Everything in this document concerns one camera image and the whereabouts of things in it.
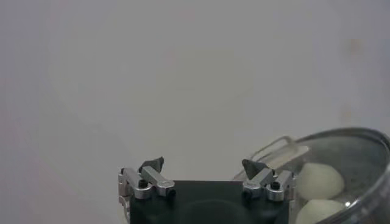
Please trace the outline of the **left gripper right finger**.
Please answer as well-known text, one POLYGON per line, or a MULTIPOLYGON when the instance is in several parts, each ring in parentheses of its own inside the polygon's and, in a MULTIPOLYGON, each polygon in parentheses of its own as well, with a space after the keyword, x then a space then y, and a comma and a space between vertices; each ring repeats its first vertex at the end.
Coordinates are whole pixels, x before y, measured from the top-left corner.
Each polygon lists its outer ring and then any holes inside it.
POLYGON ((265 163, 242 160, 247 179, 243 181, 243 197, 246 201, 265 196, 269 201, 294 200, 294 174, 283 170, 276 174, 265 163))

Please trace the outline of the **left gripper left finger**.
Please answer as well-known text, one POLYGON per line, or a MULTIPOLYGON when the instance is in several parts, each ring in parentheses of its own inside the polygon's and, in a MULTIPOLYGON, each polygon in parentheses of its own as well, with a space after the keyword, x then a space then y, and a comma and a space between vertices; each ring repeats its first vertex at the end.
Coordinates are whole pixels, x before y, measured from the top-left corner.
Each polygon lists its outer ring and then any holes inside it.
POLYGON ((175 182, 161 175, 164 157, 147 160, 137 169, 120 168, 118 172, 118 201, 123 208, 126 223, 130 223, 130 208, 132 198, 148 200, 152 193, 169 198, 175 196, 175 182))

